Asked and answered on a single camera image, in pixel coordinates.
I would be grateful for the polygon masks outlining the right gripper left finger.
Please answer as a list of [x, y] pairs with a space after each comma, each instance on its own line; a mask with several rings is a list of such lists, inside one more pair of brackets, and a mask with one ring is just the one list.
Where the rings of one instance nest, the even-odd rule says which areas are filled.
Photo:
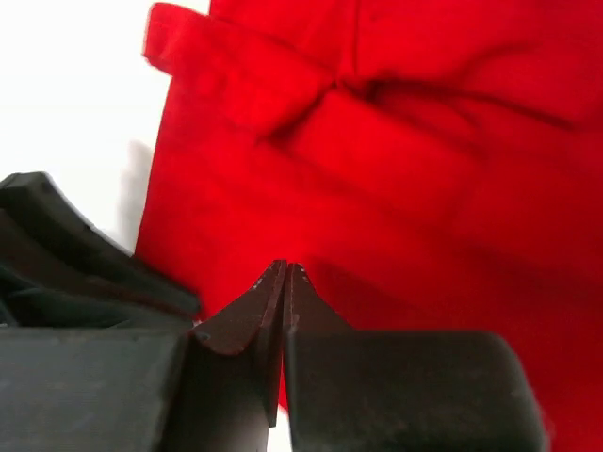
[[199, 324], [125, 300], [1, 298], [5, 451], [263, 451], [286, 264]]

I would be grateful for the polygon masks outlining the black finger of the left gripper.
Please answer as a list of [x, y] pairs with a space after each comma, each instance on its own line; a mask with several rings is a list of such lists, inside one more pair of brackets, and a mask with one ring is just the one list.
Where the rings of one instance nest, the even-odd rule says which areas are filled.
[[47, 173], [18, 172], [2, 180], [1, 209], [28, 237], [67, 266], [143, 295], [171, 314], [194, 319], [201, 311], [194, 292], [95, 229]]

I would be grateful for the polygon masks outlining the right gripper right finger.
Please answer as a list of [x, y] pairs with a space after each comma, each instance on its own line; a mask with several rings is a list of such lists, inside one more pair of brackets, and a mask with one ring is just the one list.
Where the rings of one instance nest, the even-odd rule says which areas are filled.
[[284, 367], [296, 451], [546, 451], [523, 368], [485, 331], [361, 331], [293, 264]]

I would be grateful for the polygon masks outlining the red t shirt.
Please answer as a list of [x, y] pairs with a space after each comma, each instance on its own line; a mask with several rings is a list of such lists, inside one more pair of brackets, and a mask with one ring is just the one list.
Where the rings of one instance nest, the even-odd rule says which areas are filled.
[[136, 254], [212, 315], [272, 261], [367, 329], [485, 329], [602, 447], [598, 1], [157, 3]]

